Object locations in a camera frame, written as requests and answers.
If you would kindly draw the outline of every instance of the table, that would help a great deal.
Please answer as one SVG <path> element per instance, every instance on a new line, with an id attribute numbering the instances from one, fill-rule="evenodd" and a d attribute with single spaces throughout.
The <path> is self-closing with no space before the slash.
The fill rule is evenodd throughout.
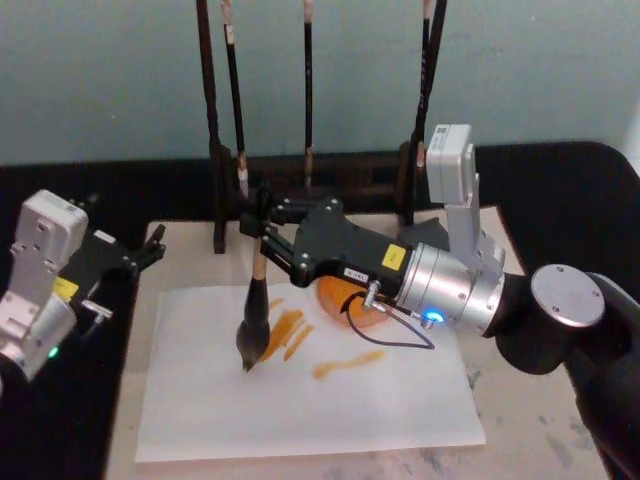
<path id="1" fill-rule="evenodd" d="M 595 142 L 561 142 L 479 146 L 476 161 L 480 201 L 500 205 L 527 271 L 571 263 L 603 273 L 640 298 L 640 229 L 630 228 L 640 219 L 640 179 L 623 155 Z M 207 159 L 166 159 L 1 167 L 0 287 L 6 288 L 11 269 L 9 255 L 1 252 L 12 243 L 21 202 L 35 190 L 66 198 L 99 193 L 94 224 L 133 248 L 152 220 L 211 218 L 207 165 Z M 123 298 L 113 331 L 100 338 L 82 371 L 51 379 L 73 382 L 73 389 L 62 400 L 43 399 L 48 413 L 36 435 L 12 438 L 13 448 L 5 448 L 4 424 L 24 421 L 23 412 L 0 418 L 4 471 L 13 465 L 22 478 L 102 478 L 131 303 Z"/>
<path id="2" fill-rule="evenodd" d="M 434 215 L 446 225 L 442 212 L 420 213 L 416 220 Z M 355 215 L 350 219 L 386 235 L 395 236 L 397 231 L 393 215 Z M 482 222 L 498 243 L 508 244 L 497 210 L 483 211 Z M 606 478 L 602 462 L 579 420 L 575 395 L 564 368 L 544 377 L 519 373 L 502 359 L 493 340 L 465 330 L 459 332 L 458 338 L 476 407 L 487 433 L 484 447 L 143 464 L 134 469 L 158 293 L 212 284 L 246 285 L 251 275 L 253 242 L 239 233 L 237 222 L 229 225 L 229 250 L 224 256 L 211 255 L 211 224 L 171 222 L 166 225 L 166 257 L 152 267 L 140 283 L 107 480 Z M 294 233 L 294 226 L 283 229 L 290 241 Z M 507 251 L 506 269 L 521 273 L 513 250 L 507 248 Z M 270 266 L 268 278 L 270 283 L 287 281 L 286 275 L 275 266 Z"/>

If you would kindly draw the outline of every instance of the light blue wall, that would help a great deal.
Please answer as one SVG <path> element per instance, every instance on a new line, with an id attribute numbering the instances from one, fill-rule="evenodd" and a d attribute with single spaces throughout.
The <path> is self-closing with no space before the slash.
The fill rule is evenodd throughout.
<path id="1" fill-rule="evenodd" d="M 219 6 L 223 141 L 235 146 Z M 250 155 L 302 151 L 302 0 L 235 0 Z M 394 149 L 412 127 L 419 0 L 316 0 L 318 151 Z M 640 2 L 450 0 L 428 133 L 622 148 L 640 91 Z M 2 0 L 0 163 L 205 156 L 195 3 Z"/>

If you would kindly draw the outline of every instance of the white paper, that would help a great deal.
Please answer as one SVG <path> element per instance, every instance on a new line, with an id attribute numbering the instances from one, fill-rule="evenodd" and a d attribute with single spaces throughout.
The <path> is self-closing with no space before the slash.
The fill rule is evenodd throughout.
<path id="1" fill-rule="evenodd" d="M 249 373 L 235 347 L 246 287 L 161 295 L 140 426 L 137 462 L 268 457 L 485 443 L 453 330 L 429 330 L 435 350 L 379 347 L 337 324 L 315 288 L 271 285 L 315 329 Z M 419 341 L 388 320 L 366 330 L 387 341 Z M 371 364 L 324 380 L 314 366 L 382 349 Z"/>

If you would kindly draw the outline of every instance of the black cable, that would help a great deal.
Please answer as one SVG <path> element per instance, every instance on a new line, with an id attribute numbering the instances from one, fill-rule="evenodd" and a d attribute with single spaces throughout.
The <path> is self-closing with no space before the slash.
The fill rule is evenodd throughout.
<path id="1" fill-rule="evenodd" d="M 411 330 L 417 337 L 419 337 L 425 343 L 421 344 L 421 343 L 407 343 L 407 342 L 385 342 L 383 340 L 376 340 L 375 338 L 371 338 L 368 335 L 365 335 L 364 333 L 362 333 L 362 331 L 355 325 L 355 323 L 353 323 L 353 319 L 351 318 L 351 313 L 349 312 L 349 307 L 351 306 L 351 303 L 357 297 L 364 298 L 364 296 L 365 296 L 364 292 L 356 292 L 356 293 L 352 294 L 351 296 L 349 296 L 349 298 L 347 298 L 345 300 L 345 302 L 342 304 L 342 308 L 340 309 L 340 313 L 346 313 L 347 321 L 349 322 L 349 325 L 351 326 L 351 329 L 360 338 L 363 338 L 367 342 L 371 342 L 371 343 L 374 343 L 376 345 L 382 345 L 382 346 L 385 346 L 385 347 L 421 348 L 421 349 L 424 349 L 424 350 L 433 350 L 435 348 L 435 345 L 433 344 L 433 342 L 431 342 L 431 340 L 429 340 L 426 336 L 424 336 L 422 333 L 420 333 L 413 325 L 411 325 L 409 322 L 407 322 L 405 320 L 402 320 L 401 318 L 396 317 L 393 314 L 389 314 L 389 316 L 392 319 L 394 319 L 396 322 L 398 322 L 399 324 L 404 326 L 405 328 Z M 384 299 L 380 299 L 380 300 L 382 301 L 382 303 L 385 303 L 386 305 L 393 306 L 391 303 L 389 303 L 388 301 L 386 301 Z"/>

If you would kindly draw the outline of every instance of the yellow label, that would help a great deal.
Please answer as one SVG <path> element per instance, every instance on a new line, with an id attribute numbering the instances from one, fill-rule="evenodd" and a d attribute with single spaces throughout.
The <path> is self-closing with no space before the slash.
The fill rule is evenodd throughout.
<path id="1" fill-rule="evenodd" d="M 389 245 L 389 248 L 387 248 L 387 253 L 384 254 L 382 266 L 390 268 L 391 270 L 400 270 L 402 260 L 404 260 L 406 253 L 407 251 L 404 248 L 392 243 Z"/>
<path id="2" fill-rule="evenodd" d="M 53 291 L 65 302 L 68 302 L 78 291 L 78 286 L 62 277 L 56 277 L 56 283 L 53 286 Z"/>

